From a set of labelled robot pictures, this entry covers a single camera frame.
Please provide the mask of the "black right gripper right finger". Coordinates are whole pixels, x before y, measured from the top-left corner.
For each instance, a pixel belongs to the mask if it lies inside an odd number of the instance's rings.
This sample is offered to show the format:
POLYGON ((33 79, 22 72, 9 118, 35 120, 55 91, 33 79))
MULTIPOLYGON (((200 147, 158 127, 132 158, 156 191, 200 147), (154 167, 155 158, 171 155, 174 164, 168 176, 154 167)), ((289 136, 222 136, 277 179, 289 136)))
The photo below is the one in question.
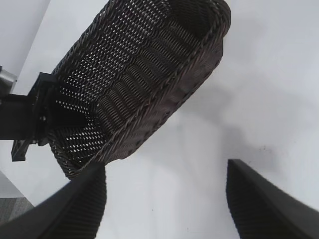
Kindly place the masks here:
POLYGON ((242 239, 317 239, 319 213, 239 159, 227 163, 226 200, 242 239))

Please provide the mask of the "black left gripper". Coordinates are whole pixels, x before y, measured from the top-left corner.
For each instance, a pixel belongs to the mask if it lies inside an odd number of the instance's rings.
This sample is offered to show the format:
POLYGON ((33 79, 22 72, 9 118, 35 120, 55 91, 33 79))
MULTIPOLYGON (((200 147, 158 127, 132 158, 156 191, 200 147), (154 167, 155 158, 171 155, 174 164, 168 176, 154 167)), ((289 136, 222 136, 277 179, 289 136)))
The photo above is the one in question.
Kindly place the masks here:
MULTIPOLYGON (((27 95, 0 92, 0 139, 13 141, 13 161, 25 161, 29 146, 44 138, 47 122, 45 101, 56 83, 54 75, 40 73, 27 95)), ((77 88, 74 85, 57 83, 57 100, 75 100, 76 97, 77 88)), ((52 103, 48 107, 48 125, 49 129, 85 127, 87 119, 84 113, 52 103)))

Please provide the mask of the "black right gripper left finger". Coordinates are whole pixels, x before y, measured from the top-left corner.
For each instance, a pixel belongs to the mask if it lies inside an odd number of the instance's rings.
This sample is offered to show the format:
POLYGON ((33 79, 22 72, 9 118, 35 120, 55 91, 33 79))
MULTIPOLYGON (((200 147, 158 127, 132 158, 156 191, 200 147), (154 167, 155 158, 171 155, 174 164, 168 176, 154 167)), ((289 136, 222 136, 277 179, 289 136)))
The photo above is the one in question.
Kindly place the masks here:
POLYGON ((47 200, 0 228, 2 239, 93 239, 107 199, 106 171, 90 164, 47 200))

